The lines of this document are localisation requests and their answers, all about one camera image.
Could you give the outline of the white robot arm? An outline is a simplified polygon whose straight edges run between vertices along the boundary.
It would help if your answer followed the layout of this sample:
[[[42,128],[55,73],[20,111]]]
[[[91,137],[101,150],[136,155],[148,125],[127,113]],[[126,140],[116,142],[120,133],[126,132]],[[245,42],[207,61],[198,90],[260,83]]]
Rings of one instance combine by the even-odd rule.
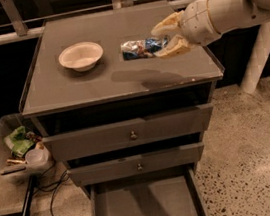
[[[196,0],[154,26],[151,35],[176,34],[155,56],[162,59],[182,55],[195,46],[207,46],[234,29],[269,21],[270,0]]]

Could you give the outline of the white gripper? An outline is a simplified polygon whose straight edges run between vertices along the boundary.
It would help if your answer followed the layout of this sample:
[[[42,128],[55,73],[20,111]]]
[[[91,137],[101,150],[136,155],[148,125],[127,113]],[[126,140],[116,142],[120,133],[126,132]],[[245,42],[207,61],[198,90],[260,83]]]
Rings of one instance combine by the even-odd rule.
[[[151,31],[153,36],[160,37],[175,32],[185,38],[175,35],[166,47],[155,52],[156,57],[160,59],[175,57],[188,53],[192,49],[190,43],[207,46],[219,40],[221,34],[212,24],[208,2],[209,0],[194,1],[184,12],[173,12],[154,26]]]

